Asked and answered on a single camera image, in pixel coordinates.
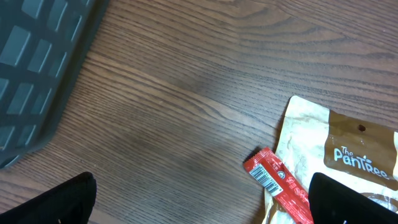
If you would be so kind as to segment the grey plastic mesh basket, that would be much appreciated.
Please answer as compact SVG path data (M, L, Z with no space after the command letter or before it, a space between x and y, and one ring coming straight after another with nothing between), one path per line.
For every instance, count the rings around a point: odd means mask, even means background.
M109 0L1 0L1 167L53 138Z

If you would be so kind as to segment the red stick sachet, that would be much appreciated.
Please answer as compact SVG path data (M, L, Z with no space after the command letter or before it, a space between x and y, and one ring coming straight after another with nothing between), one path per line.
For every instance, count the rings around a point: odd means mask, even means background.
M264 223L314 223L306 189L271 149L256 151L243 167L265 188Z

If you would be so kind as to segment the brown white snack bag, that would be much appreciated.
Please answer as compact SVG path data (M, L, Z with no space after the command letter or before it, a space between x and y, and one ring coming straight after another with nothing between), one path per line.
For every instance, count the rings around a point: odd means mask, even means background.
M308 192L319 172L397 214L393 129L293 96L275 154Z

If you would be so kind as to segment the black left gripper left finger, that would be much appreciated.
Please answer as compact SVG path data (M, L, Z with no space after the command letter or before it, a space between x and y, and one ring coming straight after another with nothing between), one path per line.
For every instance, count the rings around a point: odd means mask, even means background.
M96 201L91 172L74 178L1 214L1 224L87 224Z

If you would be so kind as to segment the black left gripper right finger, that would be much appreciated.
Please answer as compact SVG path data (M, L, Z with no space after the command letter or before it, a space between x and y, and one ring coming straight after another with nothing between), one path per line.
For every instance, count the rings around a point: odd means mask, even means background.
M319 172L308 200L315 224L397 224L396 213Z

